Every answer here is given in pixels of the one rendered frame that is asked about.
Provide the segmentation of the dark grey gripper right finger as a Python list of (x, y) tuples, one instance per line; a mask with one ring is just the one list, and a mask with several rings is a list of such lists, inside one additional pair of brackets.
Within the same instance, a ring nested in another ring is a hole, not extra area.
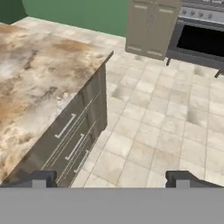
[(178, 186), (178, 182), (182, 180), (187, 180), (189, 182), (190, 187), (220, 188), (219, 185), (197, 178), (189, 171), (167, 171), (165, 173), (165, 178), (166, 178), (166, 183), (165, 183), (166, 188), (170, 188), (170, 187), (176, 188)]

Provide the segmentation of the grey drawer front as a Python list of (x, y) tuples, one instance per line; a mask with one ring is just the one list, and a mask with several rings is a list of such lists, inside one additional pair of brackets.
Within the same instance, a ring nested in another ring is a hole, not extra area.
[(80, 147), (80, 149), (78, 150), (78, 152), (72, 157), (72, 159), (68, 163), (66, 169), (63, 171), (63, 173), (59, 177), (58, 187), (69, 187), (74, 182), (75, 178), (79, 174), (79, 172), (77, 174), (74, 173), (74, 169), (75, 169), (75, 166), (77, 165), (79, 156), (85, 150), (88, 150), (89, 151), (89, 154), (90, 154), (90, 152), (91, 152), (91, 150), (92, 150), (93, 145), (95, 144), (95, 142), (96, 142), (96, 140), (94, 138), (89, 137), (87, 139), (87, 141)]
[(57, 172), (57, 184), (60, 187), (69, 187), (78, 174), (81, 164), (90, 152), (97, 135), (98, 121), (88, 124), (83, 121), (81, 126), (72, 132), (51, 168)]
[[(100, 106), (101, 97), (99, 94), (89, 99), (86, 94), (76, 97), (72, 100), (72, 105), (66, 108), (49, 128), (49, 130), (41, 138), (41, 159), (43, 161), (43, 170), (52, 170), (51, 166), (56, 161), (61, 150), (66, 145), (66, 141), (72, 135), (73, 131), (76, 131), (83, 121), (87, 121), (90, 124), (97, 120), (97, 109)], [(76, 114), (75, 119), (68, 126), (61, 138), (56, 138), (54, 135), (59, 134), (64, 125), (70, 120), (71, 114)]]

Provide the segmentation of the beige cupboard run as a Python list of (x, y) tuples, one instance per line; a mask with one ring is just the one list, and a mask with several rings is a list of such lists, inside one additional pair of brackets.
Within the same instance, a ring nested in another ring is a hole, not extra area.
[(125, 51), (164, 60), (181, 0), (129, 0)]

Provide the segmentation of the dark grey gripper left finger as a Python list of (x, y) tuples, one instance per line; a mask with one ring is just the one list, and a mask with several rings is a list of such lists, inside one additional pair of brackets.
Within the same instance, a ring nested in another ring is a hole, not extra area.
[(34, 171), (26, 177), (21, 178), (18, 181), (1, 184), (1, 188), (10, 188), (10, 187), (26, 187), (26, 188), (36, 188), (36, 187), (56, 187), (56, 171)]

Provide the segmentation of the grey kitchen island cabinet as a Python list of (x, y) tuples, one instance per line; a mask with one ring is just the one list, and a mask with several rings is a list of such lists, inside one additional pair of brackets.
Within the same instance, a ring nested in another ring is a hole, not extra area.
[(55, 171), (59, 187), (71, 186), (106, 126), (106, 67), (102, 65), (3, 184), (14, 184), (35, 171)]

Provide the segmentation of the grey oven with black window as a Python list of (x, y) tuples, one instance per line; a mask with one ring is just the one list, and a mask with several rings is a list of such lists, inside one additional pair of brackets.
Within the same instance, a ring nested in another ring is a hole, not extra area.
[(224, 0), (183, 0), (166, 58), (166, 65), (182, 60), (224, 76)]

